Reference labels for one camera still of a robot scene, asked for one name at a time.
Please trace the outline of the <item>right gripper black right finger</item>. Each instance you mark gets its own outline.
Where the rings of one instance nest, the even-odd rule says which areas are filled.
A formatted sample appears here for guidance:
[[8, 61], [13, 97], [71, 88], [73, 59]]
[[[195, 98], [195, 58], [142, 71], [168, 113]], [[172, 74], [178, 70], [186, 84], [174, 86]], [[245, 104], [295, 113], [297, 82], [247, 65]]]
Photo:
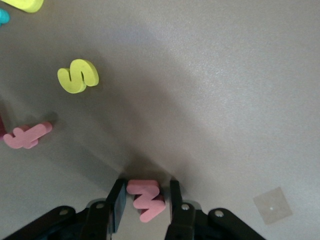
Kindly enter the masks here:
[[193, 240], [195, 235], [195, 207], [183, 201], [180, 183], [170, 181], [171, 223], [167, 228], [167, 240]]

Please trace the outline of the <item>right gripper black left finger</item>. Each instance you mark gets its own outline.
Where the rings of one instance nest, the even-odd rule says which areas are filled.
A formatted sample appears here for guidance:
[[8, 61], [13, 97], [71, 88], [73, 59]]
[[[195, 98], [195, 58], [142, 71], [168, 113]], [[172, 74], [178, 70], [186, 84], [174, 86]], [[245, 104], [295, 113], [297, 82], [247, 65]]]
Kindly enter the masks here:
[[118, 231], [126, 206], [127, 180], [117, 179], [104, 200], [90, 205], [82, 228], [83, 240], [111, 240]]

